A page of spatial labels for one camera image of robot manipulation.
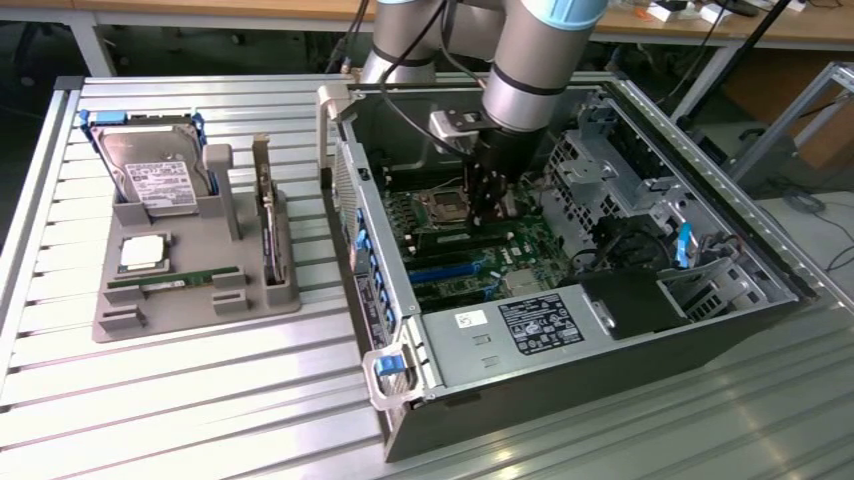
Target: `slotted table surface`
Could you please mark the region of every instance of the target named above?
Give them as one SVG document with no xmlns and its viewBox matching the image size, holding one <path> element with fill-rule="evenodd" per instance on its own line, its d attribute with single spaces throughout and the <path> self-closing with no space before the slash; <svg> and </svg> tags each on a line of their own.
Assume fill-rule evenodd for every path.
<svg viewBox="0 0 854 480">
<path fill-rule="evenodd" d="M 89 79 L 54 94 L 33 161 L 42 187 L 21 198 L 32 225 L 4 253 L 0 478 L 854 477 L 843 309 L 783 323 L 698 371 L 383 463 L 317 182 L 315 91 L 341 81 Z M 112 184 L 75 112 L 191 108 L 209 142 L 235 148 L 237 190 L 251 188 L 252 135 L 271 136 L 304 306 L 272 320 L 96 344 Z"/>
</svg>

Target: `green circuit board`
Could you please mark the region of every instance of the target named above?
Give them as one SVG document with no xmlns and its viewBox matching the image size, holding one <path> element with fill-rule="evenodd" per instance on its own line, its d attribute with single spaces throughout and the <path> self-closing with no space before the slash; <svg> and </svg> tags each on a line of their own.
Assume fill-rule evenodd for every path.
<svg viewBox="0 0 854 480">
<path fill-rule="evenodd" d="M 570 259 L 535 208 L 535 194 L 524 189 L 508 193 L 518 209 L 514 218 L 471 228 L 459 188 L 385 193 L 385 212 L 411 281 L 413 274 L 476 265 L 469 274 L 412 281 L 421 311 L 536 293 L 566 277 Z"/>
</svg>

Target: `desk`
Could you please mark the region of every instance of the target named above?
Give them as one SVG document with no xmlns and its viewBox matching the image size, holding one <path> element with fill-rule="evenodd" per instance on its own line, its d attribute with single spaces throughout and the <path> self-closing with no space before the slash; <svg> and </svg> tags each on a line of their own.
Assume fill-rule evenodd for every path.
<svg viewBox="0 0 854 480">
<path fill-rule="evenodd" d="M 336 81 L 89 79 L 54 92 L 0 257 L 0 477 L 854 478 L 842 308 L 792 318 L 698 370 L 383 463 L 319 198 L 315 92 Z M 193 107 L 209 142 L 233 145 L 236 188 L 251 188 L 252 135 L 271 134 L 303 308 L 96 344 L 112 185 L 75 112 Z"/>
<path fill-rule="evenodd" d="M 60 6 L 72 0 L 40 0 L 37 6 Z M 97 25 L 137 25 L 256 30 L 345 31 L 359 0 L 73 0 L 73 9 L 12 8 L 24 0 L 0 0 L 0 17 L 67 23 L 92 76 L 115 75 Z M 718 47 L 711 61 L 687 91 L 672 117 L 684 114 L 708 90 L 723 66 L 762 17 L 730 16 L 708 42 Z M 368 9 L 361 31 L 372 30 Z M 760 48 L 854 51 L 854 5 L 839 9 L 807 7 L 778 18 Z M 702 20 L 662 23 L 642 20 L 628 8 L 611 8 L 596 25 L 594 41 L 696 45 L 710 28 Z"/>
</svg>

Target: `metal bracket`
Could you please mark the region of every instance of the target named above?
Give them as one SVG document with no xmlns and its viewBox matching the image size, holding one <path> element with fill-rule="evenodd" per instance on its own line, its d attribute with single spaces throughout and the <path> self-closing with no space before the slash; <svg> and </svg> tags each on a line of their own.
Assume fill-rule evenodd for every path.
<svg viewBox="0 0 854 480">
<path fill-rule="evenodd" d="M 317 89 L 317 166 L 320 170 L 331 166 L 325 148 L 329 141 L 329 121 L 337 120 L 352 102 L 347 84 L 329 83 Z"/>
</svg>

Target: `floor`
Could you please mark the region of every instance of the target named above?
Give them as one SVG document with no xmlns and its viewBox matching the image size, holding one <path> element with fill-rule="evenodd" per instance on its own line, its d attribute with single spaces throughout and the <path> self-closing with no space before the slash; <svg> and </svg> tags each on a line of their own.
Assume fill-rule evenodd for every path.
<svg viewBox="0 0 854 480">
<path fill-rule="evenodd" d="M 0 26 L 0 58 L 12 58 L 21 31 L 22 24 Z M 10 68 L 10 61 L 0 71 L 0 126 L 6 133 L 4 137 L 9 139 L 1 160 L 0 232 L 5 232 L 12 219 L 53 79 L 58 75 L 87 74 L 71 33 L 58 27 L 50 28 L 50 32 L 50 35 L 40 32 L 36 36 L 21 72 Z M 328 33 L 179 31 L 145 27 L 107 27 L 103 35 L 111 43 L 119 74 L 124 76 L 320 72 L 335 42 L 333 34 Z M 235 42 L 240 35 L 245 40 L 243 45 Z M 367 56 L 369 36 L 363 34 L 356 44 L 353 65 L 359 65 Z M 608 60 L 618 59 L 619 68 L 644 88 L 650 97 L 660 99 L 667 96 L 684 70 L 684 55 L 679 55 L 684 50 L 680 52 L 678 48 L 638 48 L 627 45 L 614 54 L 612 45 L 591 43 L 580 68 L 612 69 L 615 63 L 608 64 Z M 473 61 L 468 66 L 476 69 L 479 65 L 483 64 Z M 32 86 L 21 84 L 20 76 L 26 77 Z M 666 111 L 675 107 L 682 93 L 664 99 L 662 107 Z M 743 112 L 739 113 L 724 99 L 711 102 L 707 111 L 712 118 L 723 121 L 739 116 L 743 118 Z"/>
</svg>

